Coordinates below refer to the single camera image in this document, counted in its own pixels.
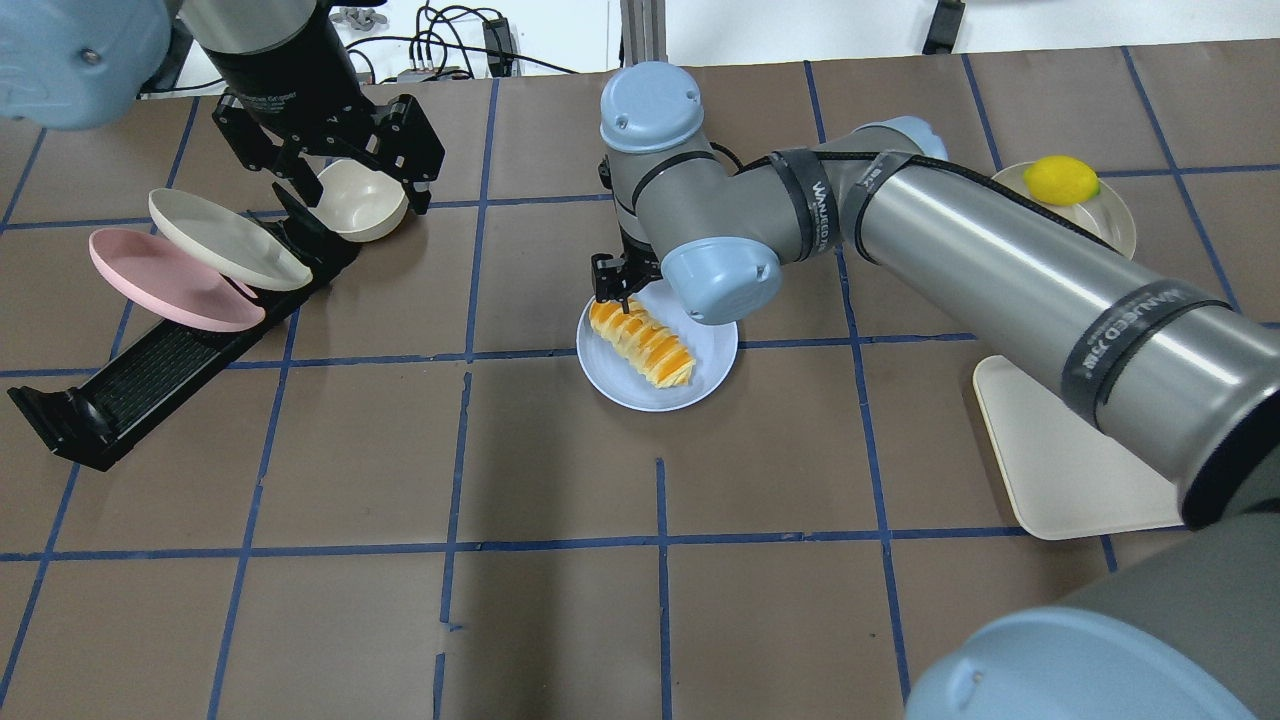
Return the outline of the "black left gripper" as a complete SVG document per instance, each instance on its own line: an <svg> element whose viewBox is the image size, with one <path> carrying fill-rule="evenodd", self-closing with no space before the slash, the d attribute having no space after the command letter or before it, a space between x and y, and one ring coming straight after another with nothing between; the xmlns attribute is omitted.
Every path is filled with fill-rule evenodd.
<svg viewBox="0 0 1280 720"><path fill-rule="evenodd" d="M428 211L445 150L413 95L376 105L347 60L215 65L227 91L212 119L244 168L287 181L306 206L317 208L323 183L305 159L353 159L396 181L413 213Z"/></svg>

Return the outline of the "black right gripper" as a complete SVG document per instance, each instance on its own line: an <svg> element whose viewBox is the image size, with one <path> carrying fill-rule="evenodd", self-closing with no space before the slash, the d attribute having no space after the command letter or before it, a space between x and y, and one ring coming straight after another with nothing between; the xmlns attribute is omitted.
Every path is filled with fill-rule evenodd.
<svg viewBox="0 0 1280 720"><path fill-rule="evenodd" d="M595 252L590 258L595 301L628 301L648 284L662 279L660 263L652 246L620 228L618 256Z"/></svg>

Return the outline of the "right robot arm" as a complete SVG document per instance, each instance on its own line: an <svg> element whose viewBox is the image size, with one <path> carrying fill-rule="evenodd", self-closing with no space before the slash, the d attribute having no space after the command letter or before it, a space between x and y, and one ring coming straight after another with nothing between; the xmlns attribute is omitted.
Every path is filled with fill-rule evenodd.
<svg viewBox="0 0 1280 720"><path fill-rule="evenodd" d="M662 278L695 322L744 319L780 268L847 242L1178 487L1190 537L987 624L914 680L909 719L1277 716L1277 334L948 161L915 117L730 176L695 79L613 74L602 181L623 237L599 300Z"/></svg>

